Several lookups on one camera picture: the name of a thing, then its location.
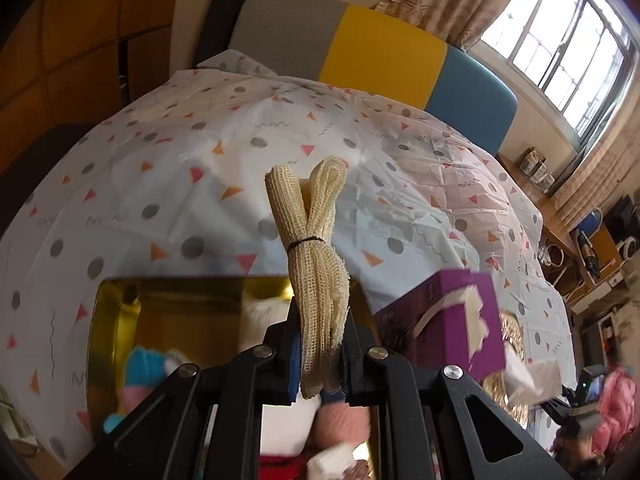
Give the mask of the pink fuzzy sock roll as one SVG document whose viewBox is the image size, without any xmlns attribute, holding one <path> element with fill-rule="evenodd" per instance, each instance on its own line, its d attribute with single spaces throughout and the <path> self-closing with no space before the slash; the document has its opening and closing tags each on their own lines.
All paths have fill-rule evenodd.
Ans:
<svg viewBox="0 0 640 480">
<path fill-rule="evenodd" d="M 314 418 L 314 443 L 332 448 L 348 443 L 353 448 L 370 438 L 371 417 L 368 408 L 351 406 L 341 392 L 320 393 L 321 405 Z"/>
</svg>

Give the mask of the grey yellow blue sofa back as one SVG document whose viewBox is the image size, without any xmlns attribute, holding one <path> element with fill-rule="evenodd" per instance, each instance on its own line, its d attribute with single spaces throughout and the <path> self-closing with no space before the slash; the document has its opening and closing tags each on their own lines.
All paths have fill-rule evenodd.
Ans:
<svg viewBox="0 0 640 480">
<path fill-rule="evenodd" d="M 518 99 L 471 55 L 398 18 L 338 0 L 246 0 L 230 48 L 294 76 L 386 96 L 491 155 Z"/>
</svg>

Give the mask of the boxes on desk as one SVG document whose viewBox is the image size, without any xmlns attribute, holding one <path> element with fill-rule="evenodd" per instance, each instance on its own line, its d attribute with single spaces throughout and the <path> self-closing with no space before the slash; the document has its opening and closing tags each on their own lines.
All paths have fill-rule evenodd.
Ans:
<svg viewBox="0 0 640 480">
<path fill-rule="evenodd" d="M 520 157 L 518 169 L 543 193 L 548 193 L 554 185 L 554 175 L 547 165 L 547 157 L 531 146 Z"/>
</svg>

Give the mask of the purple tissue carton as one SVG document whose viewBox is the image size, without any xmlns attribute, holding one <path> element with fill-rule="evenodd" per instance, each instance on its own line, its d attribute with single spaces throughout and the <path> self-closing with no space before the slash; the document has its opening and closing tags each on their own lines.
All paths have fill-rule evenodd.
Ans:
<svg viewBox="0 0 640 480">
<path fill-rule="evenodd" d="M 506 367 L 491 276 L 441 270 L 374 316 L 382 345 L 417 367 L 457 365 L 477 382 Z"/>
</svg>

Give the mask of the white foam roll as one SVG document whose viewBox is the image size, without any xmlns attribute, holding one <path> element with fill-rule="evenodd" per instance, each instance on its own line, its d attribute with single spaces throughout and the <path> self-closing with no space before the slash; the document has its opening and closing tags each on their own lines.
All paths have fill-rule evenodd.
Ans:
<svg viewBox="0 0 640 480">
<path fill-rule="evenodd" d="M 257 298 L 243 292 L 240 307 L 238 351 L 264 342 L 271 326 L 288 319 L 291 300 L 280 297 Z M 299 386 L 285 386 L 284 393 L 268 393 L 262 404 L 260 455 L 289 458 L 303 452 L 320 408 L 317 394 L 305 399 Z"/>
</svg>

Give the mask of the gold metal tin tray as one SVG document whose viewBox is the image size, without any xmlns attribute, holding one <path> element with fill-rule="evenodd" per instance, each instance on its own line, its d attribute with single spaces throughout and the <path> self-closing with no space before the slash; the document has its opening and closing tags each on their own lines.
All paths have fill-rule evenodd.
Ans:
<svg viewBox="0 0 640 480">
<path fill-rule="evenodd" d="M 243 292 L 296 303 L 288 280 L 275 278 L 122 278 L 96 294 L 89 339 L 89 414 L 99 425 L 118 410 L 125 364 L 134 347 L 177 349 L 201 368 L 238 354 Z"/>
</svg>

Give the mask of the blue pink plush toy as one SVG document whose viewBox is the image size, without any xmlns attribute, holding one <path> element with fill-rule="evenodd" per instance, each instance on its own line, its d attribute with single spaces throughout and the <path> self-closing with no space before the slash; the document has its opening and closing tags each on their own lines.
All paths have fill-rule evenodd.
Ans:
<svg viewBox="0 0 640 480">
<path fill-rule="evenodd" d="M 103 431 L 113 431 L 164 379 L 187 362 L 189 359 L 177 349 L 162 353 L 134 347 L 125 364 L 124 385 L 117 395 L 119 408 L 104 420 Z"/>
</svg>

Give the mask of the right beige curtain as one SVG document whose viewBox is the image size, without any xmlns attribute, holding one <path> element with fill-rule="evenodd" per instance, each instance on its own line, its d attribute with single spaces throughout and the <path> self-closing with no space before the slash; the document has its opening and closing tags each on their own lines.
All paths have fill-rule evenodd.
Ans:
<svg viewBox="0 0 640 480">
<path fill-rule="evenodd" d="M 639 159 L 639 107 L 616 133 L 601 136 L 574 172 L 552 195 L 558 217 L 570 231 L 603 205 Z"/>
</svg>

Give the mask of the cream mesh cloth bundle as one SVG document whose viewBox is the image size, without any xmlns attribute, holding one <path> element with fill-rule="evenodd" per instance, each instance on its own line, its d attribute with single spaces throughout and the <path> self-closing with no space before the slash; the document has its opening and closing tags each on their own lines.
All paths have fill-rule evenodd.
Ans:
<svg viewBox="0 0 640 480">
<path fill-rule="evenodd" d="M 300 391 L 306 399 L 340 388 L 337 363 L 348 315 L 349 276 L 331 240 L 346 176 L 345 163 L 333 156 L 319 162 L 307 179 L 286 165 L 273 167 L 265 176 L 300 317 Z"/>
</svg>

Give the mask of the blue folding chair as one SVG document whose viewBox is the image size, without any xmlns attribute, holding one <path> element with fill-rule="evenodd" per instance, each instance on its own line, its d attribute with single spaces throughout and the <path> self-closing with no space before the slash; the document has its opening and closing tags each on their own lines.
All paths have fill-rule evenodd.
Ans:
<svg viewBox="0 0 640 480">
<path fill-rule="evenodd" d="M 576 246 L 580 273 L 588 289 L 609 280 L 620 270 L 623 259 L 608 232 L 600 208 L 594 208 L 570 232 Z"/>
</svg>

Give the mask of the wooden wardrobe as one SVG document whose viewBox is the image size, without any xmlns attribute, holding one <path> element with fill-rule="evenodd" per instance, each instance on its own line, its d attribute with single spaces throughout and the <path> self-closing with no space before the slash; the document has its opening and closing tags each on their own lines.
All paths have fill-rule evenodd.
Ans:
<svg viewBox="0 0 640 480">
<path fill-rule="evenodd" d="M 1 45 L 1 166 L 95 125 L 169 75 L 176 0 L 34 0 Z"/>
</svg>

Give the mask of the pink ruffled bedding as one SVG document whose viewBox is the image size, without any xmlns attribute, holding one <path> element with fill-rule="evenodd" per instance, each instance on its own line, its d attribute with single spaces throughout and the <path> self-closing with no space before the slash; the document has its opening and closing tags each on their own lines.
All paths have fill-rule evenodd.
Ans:
<svg viewBox="0 0 640 480">
<path fill-rule="evenodd" d="M 617 365 L 605 378 L 599 402 L 600 425 L 593 435 L 592 449 L 614 456 L 636 428 L 637 385 L 628 367 Z"/>
</svg>

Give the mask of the red sock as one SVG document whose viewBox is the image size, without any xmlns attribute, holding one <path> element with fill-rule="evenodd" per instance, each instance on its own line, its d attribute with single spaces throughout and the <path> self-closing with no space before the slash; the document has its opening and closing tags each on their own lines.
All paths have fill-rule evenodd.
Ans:
<svg viewBox="0 0 640 480">
<path fill-rule="evenodd" d="M 307 459 L 297 456 L 267 456 L 259 459 L 259 480 L 305 480 Z"/>
</svg>

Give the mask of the ornate gold tissue box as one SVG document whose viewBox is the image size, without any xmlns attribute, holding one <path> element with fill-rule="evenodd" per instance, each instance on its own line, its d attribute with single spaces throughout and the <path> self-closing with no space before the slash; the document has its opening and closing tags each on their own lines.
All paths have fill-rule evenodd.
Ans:
<svg viewBox="0 0 640 480">
<path fill-rule="evenodd" d="M 529 406 L 512 401 L 521 378 L 518 373 L 525 362 L 523 331 L 518 318 L 511 312 L 501 310 L 501 338 L 506 354 L 506 368 L 491 373 L 482 382 L 484 390 L 500 408 L 503 408 L 523 429 L 527 428 Z"/>
</svg>

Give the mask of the patterned plastic tablecloth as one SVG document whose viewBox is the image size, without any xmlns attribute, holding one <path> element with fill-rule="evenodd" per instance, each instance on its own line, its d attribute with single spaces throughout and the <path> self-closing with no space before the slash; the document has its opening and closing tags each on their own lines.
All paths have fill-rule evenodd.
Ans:
<svg viewBox="0 0 640 480">
<path fill-rule="evenodd" d="M 525 353 L 576 382 L 542 219 L 506 170 L 423 110 L 281 76 L 229 50 L 85 134 L 1 239 L 1 382 L 64 467 L 90 450 L 87 356 L 99 284 L 128 275 L 286 270 L 265 175 L 329 156 L 347 179 L 332 243 L 372 310 L 446 268 L 489 274 Z"/>
</svg>

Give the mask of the black rolled mat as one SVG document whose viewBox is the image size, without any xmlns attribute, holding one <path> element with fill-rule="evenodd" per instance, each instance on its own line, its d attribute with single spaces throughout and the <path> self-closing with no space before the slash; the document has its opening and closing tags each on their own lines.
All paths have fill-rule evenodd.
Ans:
<svg viewBox="0 0 640 480">
<path fill-rule="evenodd" d="M 193 66 L 228 49 L 245 1 L 210 0 L 198 43 L 194 49 Z"/>
</svg>

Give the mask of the window with grille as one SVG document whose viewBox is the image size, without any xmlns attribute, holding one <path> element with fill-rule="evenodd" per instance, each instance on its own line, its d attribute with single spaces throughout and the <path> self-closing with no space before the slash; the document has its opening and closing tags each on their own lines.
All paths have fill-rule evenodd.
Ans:
<svg viewBox="0 0 640 480">
<path fill-rule="evenodd" d="M 606 0 L 511 0 L 478 44 L 534 90 L 576 146 L 603 130 L 636 60 Z"/>
</svg>

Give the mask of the wooden side desk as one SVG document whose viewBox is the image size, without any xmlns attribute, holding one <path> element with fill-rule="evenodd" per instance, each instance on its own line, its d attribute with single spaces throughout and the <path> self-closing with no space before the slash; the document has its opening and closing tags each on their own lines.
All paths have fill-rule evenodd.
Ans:
<svg viewBox="0 0 640 480">
<path fill-rule="evenodd" d="M 497 160 L 503 166 L 504 170 L 506 170 L 506 173 L 540 211 L 544 236 L 547 237 L 550 242 L 561 247 L 563 252 L 570 256 L 570 258 L 576 258 L 578 253 L 575 243 L 570 237 L 570 231 L 556 213 L 550 198 L 545 196 L 536 185 L 530 182 L 514 162 L 511 162 L 501 154 L 497 155 Z"/>
</svg>

